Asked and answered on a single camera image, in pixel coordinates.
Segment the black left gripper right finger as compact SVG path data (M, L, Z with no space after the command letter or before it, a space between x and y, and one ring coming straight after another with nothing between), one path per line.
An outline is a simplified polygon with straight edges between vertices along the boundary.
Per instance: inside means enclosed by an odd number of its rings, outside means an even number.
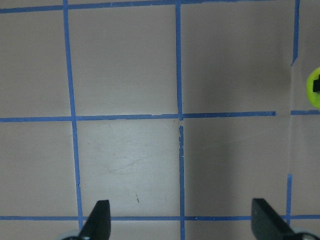
M294 240L295 233L264 198L251 201L251 231L256 240Z

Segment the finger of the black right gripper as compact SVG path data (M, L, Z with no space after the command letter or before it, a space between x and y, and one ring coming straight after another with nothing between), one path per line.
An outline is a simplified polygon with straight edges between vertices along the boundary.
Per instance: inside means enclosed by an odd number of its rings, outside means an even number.
M313 81L312 91L320 92L320 75L318 75L318 78Z

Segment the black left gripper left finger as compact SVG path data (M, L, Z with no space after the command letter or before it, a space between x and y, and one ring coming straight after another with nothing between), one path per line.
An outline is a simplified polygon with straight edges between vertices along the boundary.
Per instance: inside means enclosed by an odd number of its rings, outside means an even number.
M108 240L111 235L111 212L109 200L96 202L83 228L79 232L78 240Z

